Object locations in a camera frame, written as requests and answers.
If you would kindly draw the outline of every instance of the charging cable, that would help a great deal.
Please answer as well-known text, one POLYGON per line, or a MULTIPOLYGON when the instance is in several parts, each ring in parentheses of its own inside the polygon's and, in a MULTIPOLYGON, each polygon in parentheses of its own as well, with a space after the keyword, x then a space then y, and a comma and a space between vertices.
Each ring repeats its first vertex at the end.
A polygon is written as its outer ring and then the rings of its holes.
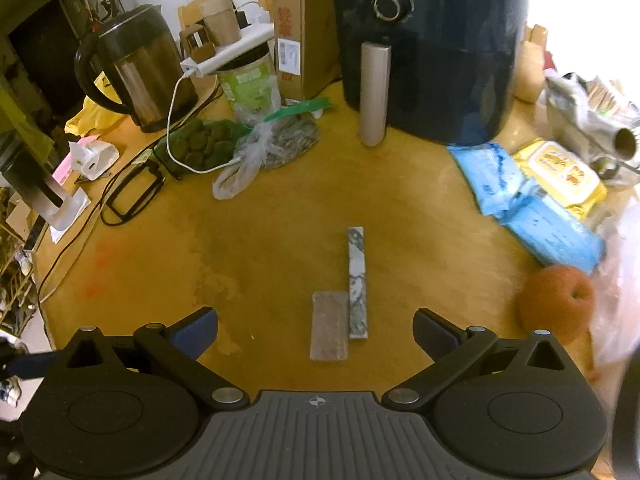
POLYGON ((171 98, 171 105, 169 106, 169 116, 166 118, 166 137, 165 137, 166 152, 168 153, 169 158, 171 158, 171 160, 174 161, 178 166, 182 166, 183 168, 186 168, 187 170, 192 171, 193 173, 207 174, 207 173, 211 173, 212 171, 221 170, 222 168, 226 168, 227 166, 231 166, 233 164, 237 164, 238 162, 242 161, 242 157, 237 156, 236 158, 233 158, 229 162, 226 162, 225 164, 220 164, 220 166, 216 166, 215 168, 211 168, 210 170, 199 171, 199 170, 194 170, 191 166, 188 166, 187 164, 185 164, 183 162, 180 162, 179 160, 177 160, 174 157, 174 154, 171 153, 171 148, 169 148, 169 132, 170 132, 170 129, 171 129, 171 114, 174 111, 175 95, 178 93, 178 86, 180 86, 180 83, 183 80, 190 78, 193 74, 195 74, 195 72, 196 71, 195 71, 194 68, 191 68, 191 69, 187 70, 187 72, 182 74, 181 78, 178 79, 178 81, 175 84, 174 95, 171 98))
POLYGON ((249 5, 249 4, 256 4, 258 7, 262 8, 260 3, 256 2, 255 0, 251 0, 250 2, 245 2, 244 4, 242 4, 240 6, 237 6, 236 10, 240 10, 240 9, 242 9, 243 7, 245 7, 245 6, 249 5))

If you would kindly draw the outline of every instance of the air fryer handle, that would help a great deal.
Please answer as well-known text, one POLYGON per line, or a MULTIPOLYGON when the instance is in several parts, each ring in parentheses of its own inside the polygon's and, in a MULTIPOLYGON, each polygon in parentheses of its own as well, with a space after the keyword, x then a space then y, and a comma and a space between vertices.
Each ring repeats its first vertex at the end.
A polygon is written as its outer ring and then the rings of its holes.
POLYGON ((76 79, 80 84, 80 88, 88 95, 89 99, 100 105, 102 108, 111 110, 118 114, 131 114, 125 105, 112 101, 100 89, 95 85, 94 81, 89 76, 91 59, 95 54, 98 38, 100 36, 96 32, 89 34, 84 41, 80 44, 78 52, 76 52, 76 62, 74 63, 74 71, 76 72, 76 79))
POLYGON ((360 131, 365 146, 385 138, 391 47, 363 43, 360 61, 360 131))

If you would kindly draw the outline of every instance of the pink paper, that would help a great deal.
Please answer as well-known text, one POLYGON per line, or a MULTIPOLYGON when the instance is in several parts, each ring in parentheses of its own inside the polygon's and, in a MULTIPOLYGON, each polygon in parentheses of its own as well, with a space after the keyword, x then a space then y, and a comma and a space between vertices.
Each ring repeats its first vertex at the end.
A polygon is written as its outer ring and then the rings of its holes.
MULTIPOLYGON (((81 146, 86 146, 89 142, 97 139, 98 137, 100 137, 99 134, 83 137, 82 139, 78 140, 78 144, 80 144, 81 146)), ((56 171, 53 172, 53 178, 58 184, 60 184, 60 186, 62 186, 71 175, 71 171, 71 153, 68 153, 65 159, 60 162, 60 165, 56 168, 56 171)))

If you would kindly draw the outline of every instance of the yellow cloth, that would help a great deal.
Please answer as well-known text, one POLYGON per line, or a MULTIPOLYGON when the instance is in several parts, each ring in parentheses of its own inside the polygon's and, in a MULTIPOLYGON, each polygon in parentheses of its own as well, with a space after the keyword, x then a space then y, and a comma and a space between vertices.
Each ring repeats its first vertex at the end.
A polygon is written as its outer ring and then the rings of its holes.
POLYGON ((0 134, 11 130, 18 132, 31 155, 44 164, 53 148, 53 139, 32 126, 9 92, 0 88, 0 134))
MULTIPOLYGON (((105 94, 112 101, 120 102, 120 98, 113 89, 113 86, 109 83, 107 76, 102 72, 95 80, 95 85, 103 94, 105 94)), ((68 134, 84 137, 94 128, 97 130, 103 130, 109 128, 117 123, 123 114, 112 112, 106 108, 102 108, 97 105, 88 97, 84 98, 84 104, 82 104, 82 110, 78 112, 75 117, 69 119, 65 124, 65 131, 68 134)))

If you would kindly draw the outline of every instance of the green food balls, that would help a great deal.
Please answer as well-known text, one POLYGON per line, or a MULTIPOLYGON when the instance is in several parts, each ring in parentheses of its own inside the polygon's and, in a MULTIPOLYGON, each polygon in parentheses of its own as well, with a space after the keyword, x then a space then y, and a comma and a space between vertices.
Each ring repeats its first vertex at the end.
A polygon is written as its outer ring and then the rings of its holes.
POLYGON ((204 148, 204 156, 209 156, 213 153, 213 150, 216 146, 216 142, 217 140, 214 139, 212 135, 210 135, 209 139, 207 139, 207 145, 204 148))
POLYGON ((190 152, 189 155, 187 155, 187 157, 184 159, 184 163, 194 170, 200 170, 203 160, 204 156, 201 152, 190 152))
POLYGON ((219 122, 211 125, 211 137, 216 140, 229 140, 231 132, 225 123, 219 122))
POLYGON ((207 133, 204 130, 193 132, 189 137, 189 147, 191 151, 201 152, 207 145, 207 133))
POLYGON ((224 160, 220 160, 219 156, 217 156, 215 153, 213 153, 212 155, 209 155, 205 161, 202 163, 202 169, 203 170, 211 170, 212 168, 215 168, 217 166, 219 166, 220 164, 224 164, 225 161, 224 160))
POLYGON ((235 144, 230 140, 220 140, 217 142, 214 147, 214 153, 219 156, 222 160, 222 163, 231 160, 231 157, 234 154, 235 144))
POLYGON ((183 139, 189 139, 192 134, 200 131, 202 128, 202 119, 192 117, 184 124, 183 127, 181 127, 179 130, 176 130, 174 134, 178 137, 182 137, 183 139))
POLYGON ((171 154, 180 162, 184 162, 185 157, 189 153, 189 141, 187 139, 181 139, 169 137, 169 147, 171 148, 171 154))

